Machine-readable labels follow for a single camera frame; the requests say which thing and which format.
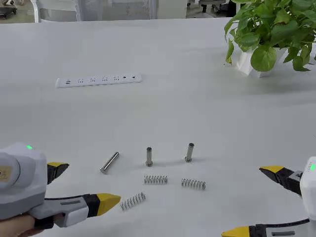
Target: metal pin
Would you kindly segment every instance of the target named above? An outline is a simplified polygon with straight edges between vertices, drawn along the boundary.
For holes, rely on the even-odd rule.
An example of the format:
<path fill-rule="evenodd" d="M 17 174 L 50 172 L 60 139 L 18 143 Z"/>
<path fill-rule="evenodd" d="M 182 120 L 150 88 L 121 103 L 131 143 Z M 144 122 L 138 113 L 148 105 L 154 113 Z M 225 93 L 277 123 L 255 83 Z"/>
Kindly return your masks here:
<path fill-rule="evenodd" d="M 190 143 L 187 151 L 187 156 L 184 158 L 186 162 L 192 161 L 192 152 L 193 152 L 194 144 Z"/>
<path fill-rule="evenodd" d="M 103 174 L 106 174 L 106 171 L 110 167 L 111 163 L 118 157 L 119 157 L 119 153 L 115 152 L 114 155 L 108 160 L 108 162 L 106 162 L 105 165 L 102 168 L 100 168 L 100 171 Z"/>
<path fill-rule="evenodd" d="M 147 147 L 147 160 L 146 160 L 146 166 L 150 167 L 153 165 L 152 162 L 152 148 Z"/>

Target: label sticker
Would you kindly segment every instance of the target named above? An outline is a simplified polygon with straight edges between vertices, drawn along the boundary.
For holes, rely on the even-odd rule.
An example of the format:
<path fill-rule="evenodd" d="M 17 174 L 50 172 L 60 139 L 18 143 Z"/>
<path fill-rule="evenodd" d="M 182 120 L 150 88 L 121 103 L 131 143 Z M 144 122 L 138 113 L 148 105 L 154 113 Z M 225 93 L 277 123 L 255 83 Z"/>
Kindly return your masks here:
<path fill-rule="evenodd" d="M 0 166 L 0 182 L 8 182 L 11 176 L 11 166 Z"/>

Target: electrical outlet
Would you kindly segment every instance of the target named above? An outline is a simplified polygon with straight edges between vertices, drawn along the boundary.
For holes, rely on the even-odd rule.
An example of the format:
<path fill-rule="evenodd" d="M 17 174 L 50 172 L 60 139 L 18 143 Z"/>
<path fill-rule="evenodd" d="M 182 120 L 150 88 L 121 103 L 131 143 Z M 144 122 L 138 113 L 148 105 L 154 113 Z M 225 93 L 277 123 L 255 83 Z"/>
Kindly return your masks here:
<path fill-rule="evenodd" d="M 140 74 L 125 74 L 111 76 L 81 77 L 81 78 L 58 78 L 56 88 L 88 86 L 88 85 L 108 85 L 120 83 L 141 82 Z"/>

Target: table surface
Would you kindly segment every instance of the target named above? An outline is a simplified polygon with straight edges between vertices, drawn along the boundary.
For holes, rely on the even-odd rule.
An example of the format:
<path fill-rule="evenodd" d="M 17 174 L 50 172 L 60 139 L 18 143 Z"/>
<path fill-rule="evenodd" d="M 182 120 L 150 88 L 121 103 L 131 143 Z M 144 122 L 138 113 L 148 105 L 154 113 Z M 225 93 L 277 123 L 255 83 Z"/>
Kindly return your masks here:
<path fill-rule="evenodd" d="M 147 200 L 40 237 L 220 236 L 307 217 L 258 168 L 302 170 L 316 154 L 316 80 L 280 65 L 254 79 L 225 65 L 227 19 L 0 25 L 0 146 L 21 141 L 71 166 L 47 197 Z M 58 77 L 141 73 L 143 82 L 55 89 Z M 193 161 L 184 162 L 195 143 Z M 146 148 L 153 148 L 151 168 Z M 99 172 L 116 151 L 108 175 Z M 166 174 L 146 186 L 144 174 Z M 206 190 L 181 187 L 182 178 Z"/>

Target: metal spring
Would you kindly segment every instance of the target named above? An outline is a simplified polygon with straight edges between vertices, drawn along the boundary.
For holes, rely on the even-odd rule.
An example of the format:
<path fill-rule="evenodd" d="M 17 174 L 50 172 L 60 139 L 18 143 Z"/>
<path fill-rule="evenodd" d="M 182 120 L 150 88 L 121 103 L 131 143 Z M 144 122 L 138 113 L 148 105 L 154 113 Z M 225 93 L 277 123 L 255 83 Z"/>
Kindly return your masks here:
<path fill-rule="evenodd" d="M 166 184 L 168 182 L 167 176 L 164 175 L 144 175 L 145 184 Z"/>
<path fill-rule="evenodd" d="M 195 179 L 182 179 L 181 185 L 183 187 L 193 187 L 203 190 L 206 188 L 206 183 L 204 181 L 199 181 Z"/>
<path fill-rule="evenodd" d="M 127 200 L 125 201 L 122 201 L 120 206 L 122 208 L 122 210 L 127 210 L 129 208 L 131 208 L 132 206 L 138 204 L 138 203 L 141 203 L 142 201 L 144 201 L 146 199 L 146 196 L 145 194 L 143 193 L 140 193 L 140 194 L 137 194 L 131 198 L 128 198 Z"/>

